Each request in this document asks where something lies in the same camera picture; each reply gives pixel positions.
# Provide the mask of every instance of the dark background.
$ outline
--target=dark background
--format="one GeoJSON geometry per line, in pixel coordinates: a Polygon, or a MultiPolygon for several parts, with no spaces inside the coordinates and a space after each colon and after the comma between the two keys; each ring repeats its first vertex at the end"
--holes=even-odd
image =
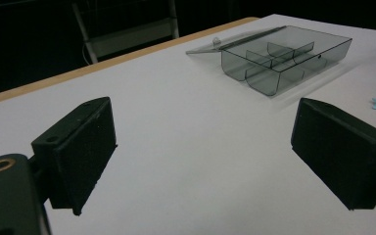
{"type": "MultiPolygon", "coordinates": [[[[0,0],[0,92],[87,65],[83,52],[88,55],[83,51],[71,2],[0,0]]],[[[91,37],[169,16],[167,0],[76,3],[91,37]]],[[[245,17],[263,18],[271,14],[376,29],[376,1],[344,6],[339,1],[175,0],[175,5],[180,36],[245,17]]]]}

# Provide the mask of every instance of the screw hole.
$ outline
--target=screw hole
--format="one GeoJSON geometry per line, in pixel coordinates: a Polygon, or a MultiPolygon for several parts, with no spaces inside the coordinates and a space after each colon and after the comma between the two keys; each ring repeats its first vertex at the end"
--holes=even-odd
{"type": "Polygon", "coordinates": [[[13,159],[0,160],[0,171],[10,168],[14,164],[15,164],[15,160],[13,159]]]}

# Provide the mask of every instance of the white table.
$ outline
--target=white table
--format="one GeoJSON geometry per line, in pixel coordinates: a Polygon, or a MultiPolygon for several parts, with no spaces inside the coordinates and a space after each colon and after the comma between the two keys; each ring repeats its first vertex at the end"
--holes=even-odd
{"type": "Polygon", "coordinates": [[[53,234],[376,234],[292,151],[301,97],[376,127],[376,30],[272,15],[0,102],[0,156],[79,104],[112,99],[118,147],[81,216],[46,203],[53,234]],[[337,66],[274,98],[226,76],[216,36],[295,25],[353,39],[337,66]]]}

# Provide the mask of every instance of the organizer compartment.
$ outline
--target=organizer compartment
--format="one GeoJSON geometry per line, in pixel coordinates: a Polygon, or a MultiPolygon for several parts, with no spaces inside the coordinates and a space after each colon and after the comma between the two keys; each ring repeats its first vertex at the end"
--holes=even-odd
{"type": "Polygon", "coordinates": [[[273,96],[336,65],[351,42],[348,37],[288,25],[219,51],[227,75],[273,96]]]}

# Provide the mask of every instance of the wooden table edge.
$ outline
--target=wooden table edge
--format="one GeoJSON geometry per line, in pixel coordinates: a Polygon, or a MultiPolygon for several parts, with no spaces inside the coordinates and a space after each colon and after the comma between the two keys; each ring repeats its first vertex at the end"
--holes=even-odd
{"type": "Polygon", "coordinates": [[[235,27],[235,26],[238,26],[238,25],[241,25],[241,24],[246,24],[246,23],[258,20],[258,19],[259,18],[255,18],[255,17],[243,18],[243,19],[235,21],[235,22],[222,24],[222,25],[219,25],[219,26],[216,26],[216,27],[212,27],[212,28],[203,30],[203,31],[199,31],[199,32],[196,32],[196,33],[193,33],[193,34],[182,36],[182,37],[179,37],[179,38],[176,38],[176,39],[164,42],[164,43],[160,43],[160,44],[157,44],[157,45],[154,45],[154,46],[151,46],[151,47],[147,47],[147,48],[144,48],[144,49],[141,49],[141,50],[138,50],[138,51],[134,51],[134,52],[122,55],[122,56],[118,56],[118,57],[115,57],[115,58],[109,59],[107,61],[103,61],[103,62],[94,64],[94,65],[83,67],[83,68],[80,68],[80,69],[77,69],[77,70],[71,70],[71,71],[68,71],[68,72],[65,72],[65,73],[62,73],[62,74],[59,74],[59,75],[55,75],[55,76],[52,76],[52,77],[49,77],[49,78],[44,78],[44,79],[36,81],[36,82],[32,82],[32,83],[27,84],[27,85],[23,85],[23,86],[20,86],[20,87],[17,87],[17,88],[13,88],[13,89],[10,89],[10,90],[7,90],[7,91],[3,91],[3,92],[0,92],[0,102],[14,98],[14,97],[17,97],[17,96],[20,96],[20,95],[23,95],[23,94],[26,94],[26,93],[29,93],[29,92],[32,92],[32,91],[35,91],[35,90],[39,90],[39,89],[42,89],[42,88],[45,88],[45,87],[48,87],[48,86],[52,86],[52,85],[55,85],[55,84],[58,84],[58,83],[62,83],[64,81],[68,81],[68,80],[71,80],[71,79],[74,79],[74,78],[77,78],[77,77],[80,77],[80,76],[84,76],[84,75],[89,74],[89,73],[94,72],[94,71],[100,71],[100,70],[103,70],[105,68],[112,67],[112,66],[115,66],[117,64],[120,64],[120,63],[123,63],[123,62],[126,62],[126,61],[130,61],[130,60],[136,59],[138,57],[142,57],[142,56],[163,50],[163,49],[171,47],[171,46],[182,44],[182,43],[187,42],[187,41],[191,41],[191,40],[194,40],[194,39],[197,39],[197,38],[200,38],[200,37],[204,37],[204,36],[216,33],[216,32],[220,32],[220,31],[223,31],[223,30],[226,30],[228,28],[235,27]]]}

